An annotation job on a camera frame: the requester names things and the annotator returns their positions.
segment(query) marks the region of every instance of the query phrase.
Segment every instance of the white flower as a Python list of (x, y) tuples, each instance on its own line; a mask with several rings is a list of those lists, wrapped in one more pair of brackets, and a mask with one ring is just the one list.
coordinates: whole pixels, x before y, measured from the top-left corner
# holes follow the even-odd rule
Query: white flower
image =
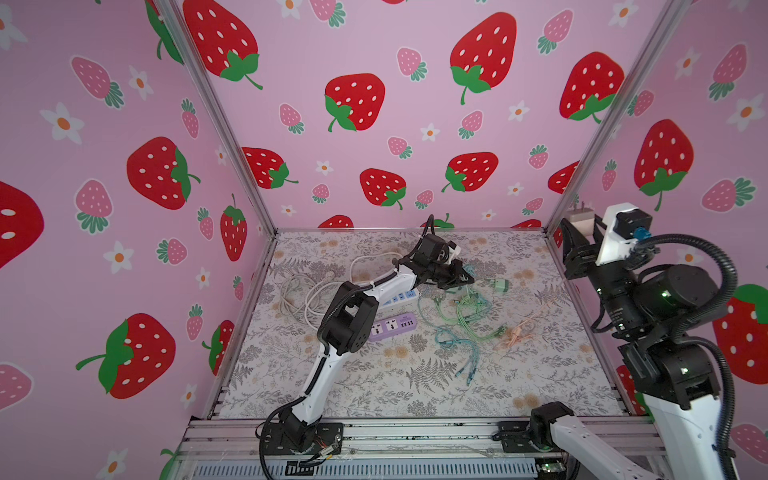
[(315, 172), (322, 172), (323, 175), (325, 175), (327, 177), (328, 176), (328, 172), (332, 172), (333, 171), (333, 169), (331, 168), (330, 164), (331, 163), (328, 162), (328, 161), (325, 161), (325, 162), (318, 161), (317, 162), (317, 168), (315, 169)]
[(522, 192), (524, 189), (520, 186), (520, 182), (507, 187), (509, 189), (509, 192), (507, 192), (507, 195), (515, 195), (516, 197)]
[(118, 473), (125, 472), (125, 456), (128, 453), (128, 449), (123, 450), (120, 453), (109, 452), (107, 456), (107, 464), (104, 468), (99, 470), (96, 474), (96, 478), (106, 478), (106, 480), (112, 480)]
[(283, 18), (288, 15), (299, 19), (299, 7), (304, 0), (277, 0), (278, 5), (283, 6)]
[(210, 286), (210, 272), (207, 272), (204, 266), (200, 267), (200, 274), (195, 275), (194, 279), (200, 282), (200, 290), (202, 290), (204, 286)]
[(611, 132), (611, 140), (616, 140), (616, 137), (619, 135), (619, 130), (621, 130), (621, 124), (614, 127), (614, 130)]
[(219, 162), (219, 165), (227, 165), (227, 152), (221, 145), (216, 149), (216, 160)]
[(761, 103), (763, 103), (763, 94), (749, 101), (746, 98), (740, 98), (736, 102), (736, 113), (728, 117), (725, 123), (736, 124), (739, 131), (745, 131), (752, 120), (759, 120), (766, 116), (766, 111), (760, 108)]
[(189, 407), (190, 403), (194, 402), (197, 397), (194, 395), (194, 391), (197, 390), (197, 385), (187, 384), (187, 389), (184, 390), (184, 394), (181, 396), (181, 402), (184, 404), (184, 410)]
[(78, 130), (85, 126), (83, 120), (69, 116), (69, 111), (61, 102), (56, 104), (56, 111), (40, 110), (40, 115), (53, 125), (51, 134), (54, 140), (61, 140), (64, 137), (69, 138), (76, 144), (80, 144), (80, 134)]
[(690, 74), (694, 72), (694, 63), (699, 61), (700, 56), (701, 53), (696, 53), (693, 47), (688, 48), (688, 51), (685, 52), (685, 56), (678, 60), (674, 65), (677, 67), (677, 72), (674, 75), (674, 79), (677, 80), (683, 75), (690, 77)]
[(139, 90), (139, 95), (141, 95), (141, 100), (147, 100), (147, 94), (154, 93), (154, 90), (152, 90), (152, 87), (150, 87), (149, 84), (147, 83), (147, 72), (136, 71), (133, 65), (128, 65), (128, 70), (131, 71), (131, 79), (128, 81), (128, 84), (131, 86), (131, 88), (135, 88), (136, 90)]
[(440, 133), (440, 130), (435, 128), (435, 124), (429, 124), (427, 128), (422, 128), (422, 133), (424, 134), (422, 140), (435, 141), (435, 137)]
[(120, 269), (130, 270), (131, 257), (134, 255), (134, 249), (123, 248), (123, 244), (120, 242), (114, 243), (114, 251), (104, 254), (104, 259), (108, 262), (112, 262), (112, 273), (117, 273)]
[(13, 15), (11, 14), (11, 7), (6, 4), (0, 4), (0, 48), (8, 50), (11, 48), (11, 40), (26, 42), (27, 38), (16, 28), (11, 21)]
[(750, 4), (750, 0), (730, 0), (730, 3), (728, 4), (728, 9), (732, 9), (733, 7), (736, 7), (736, 10), (739, 12), (743, 12), (746, 9), (746, 6)]
[(696, 265), (701, 260), (703, 260), (703, 257), (701, 256), (699, 250), (696, 250), (693, 247), (688, 247), (677, 249), (677, 259), (680, 261), (680, 263)]
[(519, 104), (509, 108), (509, 120), (523, 121), (523, 115), (527, 114), (529, 110), (531, 109), (525, 106), (525, 100), (520, 100)]
[(627, 25), (627, 19), (630, 15), (634, 14), (640, 9), (637, 5), (633, 5), (634, 0), (624, 0), (622, 3), (614, 3), (614, 16), (611, 21), (608, 22), (608, 26), (618, 24), (620, 27)]

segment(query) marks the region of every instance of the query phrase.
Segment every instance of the power strip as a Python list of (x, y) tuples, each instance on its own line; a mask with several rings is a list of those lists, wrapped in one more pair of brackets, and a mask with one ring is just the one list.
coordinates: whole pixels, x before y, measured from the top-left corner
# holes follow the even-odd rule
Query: power strip
[(398, 296), (394, 296), (386, 302), (379, 305), (379, 311), (392, 306), (401, 306), (406, 303), (414, 302), (419, 299), (419, 291), (417, 289), (409, 290), (405, 293), (400, 293)]
[(403, 313), (402, 315), (376, 322), (371, 328), (371, 335), (368, 337), (370, 342), (378, 342), (390, 336), (410, 332), (416, 329), (416, 315), (413, 312)]

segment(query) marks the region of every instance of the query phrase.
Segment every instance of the green stem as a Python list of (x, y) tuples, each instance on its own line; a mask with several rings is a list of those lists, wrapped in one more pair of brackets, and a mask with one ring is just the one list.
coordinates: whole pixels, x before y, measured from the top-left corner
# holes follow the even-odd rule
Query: green stem
[(250, 77), (249, 77), (248, 75), (246, 75), (246, 76), (245, 76), (245, 78), (247, 78), (247, 79), (248, 79), (248, 81), (249, 81), (250, 83), (252, 83), (252, 84), (253, 84), (253, 86), (254, 86), (254, 87), (256, 87), (256, 88), (258, 88), (259, 90), (263, 90), (263, 89), (264, 89), (264, 87), (262, 87), (261, 85), (257, 84), (255, 81), (251, 80), (251, 79), (250, 79)]
[(84, 366), (86, 366), (88, 363), (91, 363), (91, 362), (93, 362), (94, 360), (103, 359), (103, 358), (105, 358), (106, 356), (107, 356), (107, 354), (106, 354), (106, 353), (105, 353), (104, 355), (96, 355), (96, 356), (92, 356), (92, 357), (91, 357), (91, 358), (89, 358), (89, 359), (85, 359), (85, 360), (83, 360), (82, 362), (79, 362), (77, 365), (75, 365), (75, 366), (74, 366), (74, 368), (75, 368), (76, 370), (80, 370), (81, 368), (83, 368)]

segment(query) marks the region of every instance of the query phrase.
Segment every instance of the purple power strip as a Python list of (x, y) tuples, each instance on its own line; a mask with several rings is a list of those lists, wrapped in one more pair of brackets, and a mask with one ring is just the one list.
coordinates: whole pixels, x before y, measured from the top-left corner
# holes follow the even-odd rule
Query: purple power strip
[(371, 335), (368, 340), (371, 342), (378, 342), (390, 336), (399, 335), (400, 333), (410, 332), (416, 329), (416, 315), (411, 312), (403, 313), (402, 315), (393, 316), (386, 320), (376, 322), (371, 329)]

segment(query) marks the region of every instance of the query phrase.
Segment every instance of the strawberry wallpaper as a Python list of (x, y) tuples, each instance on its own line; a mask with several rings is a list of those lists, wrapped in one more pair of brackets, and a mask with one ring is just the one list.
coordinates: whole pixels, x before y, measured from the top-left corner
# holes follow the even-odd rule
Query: strawberry wallpaper
[(291, 228), (545, 222), (665, 4), (177, 2)]
[(0, 3), (0, 477), (165, 480), (267, 237), (154, 4), (49, 4)]
[[(736, 263), (740, 286), (728, 315), (693, 334), (716, 341), (733, 370), (731, 446), (741, 478), (768, 472), (767, 18), (765, 2), (693, 3), (579, 192), (600, 215), (631, 202), (654, 215), (652, 233), (705, 238)], [(719, 282), (701, 252), (661, 249), (658, 263), (695, 264)], [(591, 292), (589, 282), (580, 288)], [(596, 316), (597, 296), (583, 298)], [(617, 341), (598, 338), (619, 366)]]

